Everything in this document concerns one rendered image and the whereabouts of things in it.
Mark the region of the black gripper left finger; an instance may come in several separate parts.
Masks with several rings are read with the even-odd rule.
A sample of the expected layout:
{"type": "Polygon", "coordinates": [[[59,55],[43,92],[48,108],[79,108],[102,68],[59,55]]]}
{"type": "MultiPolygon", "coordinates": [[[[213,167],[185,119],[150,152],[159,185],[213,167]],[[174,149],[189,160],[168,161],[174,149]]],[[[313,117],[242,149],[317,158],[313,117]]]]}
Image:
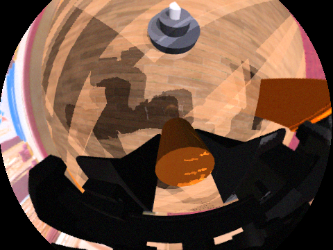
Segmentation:
{"type": "Polygon", "coordinates": [[[153,213],[157,186],[155,164],[160,138],[161,134],[156,134],[123,158],[76,156],[76,162],[88,178],[121,185],[144,208],[144,212],[153,213]]]}

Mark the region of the grey round pedestal with silver shaft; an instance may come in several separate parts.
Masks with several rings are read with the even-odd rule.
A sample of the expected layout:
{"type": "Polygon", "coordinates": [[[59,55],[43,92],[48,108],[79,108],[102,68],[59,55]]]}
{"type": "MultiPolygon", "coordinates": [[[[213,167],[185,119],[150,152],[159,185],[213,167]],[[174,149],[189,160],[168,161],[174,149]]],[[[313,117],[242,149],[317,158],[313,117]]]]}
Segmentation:
{"type": "Polygon", "coordinates": [[[147,30],[153,46],[169,55],[188,52],[200,36],[195,17],[175,2],[153,16],[147,30]]]}

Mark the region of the orange tapered knob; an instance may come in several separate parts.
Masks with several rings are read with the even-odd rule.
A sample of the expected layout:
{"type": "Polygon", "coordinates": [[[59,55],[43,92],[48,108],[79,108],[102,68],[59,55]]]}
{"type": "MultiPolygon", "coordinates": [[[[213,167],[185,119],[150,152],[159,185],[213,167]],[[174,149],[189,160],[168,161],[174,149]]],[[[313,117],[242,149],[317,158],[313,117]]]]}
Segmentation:
{"type": "Polygon", "coordinates": [[[162,128],[156,158],[156,177],[172,186],[200,183],[214,169],[214,156],[182,117],[170,119],[162,128]]]}

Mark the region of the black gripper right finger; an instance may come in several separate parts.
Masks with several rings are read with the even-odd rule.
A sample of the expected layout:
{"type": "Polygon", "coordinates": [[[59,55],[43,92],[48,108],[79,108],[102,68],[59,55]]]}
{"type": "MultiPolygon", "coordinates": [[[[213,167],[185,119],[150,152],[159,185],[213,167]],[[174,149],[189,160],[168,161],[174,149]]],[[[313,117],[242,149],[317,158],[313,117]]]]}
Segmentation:
{"type": "Polygon", "coordinates": [[[286,128],[242,142],[198,128],[195,130],[212,156],[214,169],[211,175],[223,203],[237,199],[236,192],[247,179],[258,156],[285,141],[286,128]]]}

